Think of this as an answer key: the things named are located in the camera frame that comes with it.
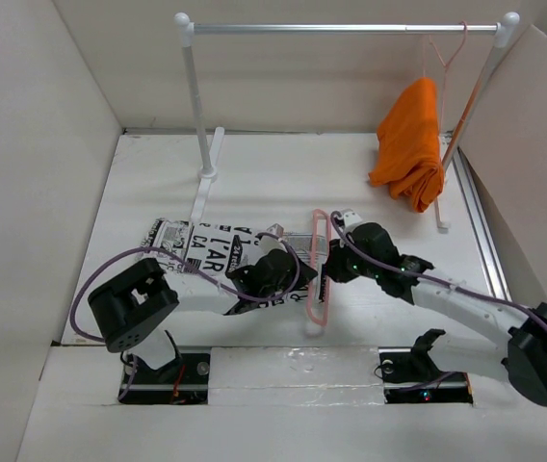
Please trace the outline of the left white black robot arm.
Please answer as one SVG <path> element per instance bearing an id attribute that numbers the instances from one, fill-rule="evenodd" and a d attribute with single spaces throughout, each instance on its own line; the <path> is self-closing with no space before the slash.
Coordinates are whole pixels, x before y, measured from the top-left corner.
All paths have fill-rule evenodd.
<path id="1" fill-rule="evenodd" d="M 239 316 L 282 303 L 293 292 L 300 292 L 318 276 L 296 253 L 272 249 L 253 264 L 230 270 L 229 286 L 206 272 L 189 265 L 189 274 L 221 285 L 221 291 L 236 297 L 229 306 L 200 298 L 191 307 L 222 316 Z M 111 353 L 123 353 L 142 343 L 183 303 L 166 278 L 166 272 L 153 257 L 144 258 L 122 271 L 88 295 L 88 304 L 100 331 L 102 342 Z"/>

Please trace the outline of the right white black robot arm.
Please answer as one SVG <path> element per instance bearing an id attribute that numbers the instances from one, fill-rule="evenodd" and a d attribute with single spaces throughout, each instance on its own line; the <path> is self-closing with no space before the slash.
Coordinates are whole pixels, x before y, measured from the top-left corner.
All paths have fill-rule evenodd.
<path id="1" fill-rule="evenodd" d="M 426 390 L 457 373 L 507 382 L 522 397 L 547 407 L 547 303 L 528 308 L 468 288 L 433 263 L 402 254 L 387 231 L 351 210 L 335 211 L 326 275 L 335 283 L 374 281 L 392 298 L 431 310 L 477 333 L 475 339 L 432 328 L 402 362 L 382 363 L 383 378 L 404 391 Z"/>

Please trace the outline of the newspaper print trousers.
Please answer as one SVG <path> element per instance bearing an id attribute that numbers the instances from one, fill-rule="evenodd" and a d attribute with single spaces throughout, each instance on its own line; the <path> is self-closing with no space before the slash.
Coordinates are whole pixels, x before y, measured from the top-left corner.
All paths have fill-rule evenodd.
<path id="1" fill-rule="evenodd" d="M 206 312 L 195 310 L 191 305 L 203 297 L 216 304 L 229 306 L 236 301 L 236 297 L 222 292 L 219 284 L 190 275 L 189 265 L 194 265 L 229 286 L 231 282 L 225 277 L 228 271 L 253 264 L 264 255 L 259 246 L 259 233 L 256 228 L 239 225 L 191 224 L 184 220 L 158 218 L 141 241 L 141 246 L 163 248 L 179 259 L 175 261 L 161 252 L 140 253 L 136 259 L 153 257 L 163 267 L 170 287 L 181 297 L 183 305 L 176 309 L 178 312 Z M 283 240 L 309 266 L 311 234 L 284 231 Z M 292 302 L 305 305 L 307 292 L 308 286 L 300 292 L 291 293 L 284 302 L 276 305 Z"/>

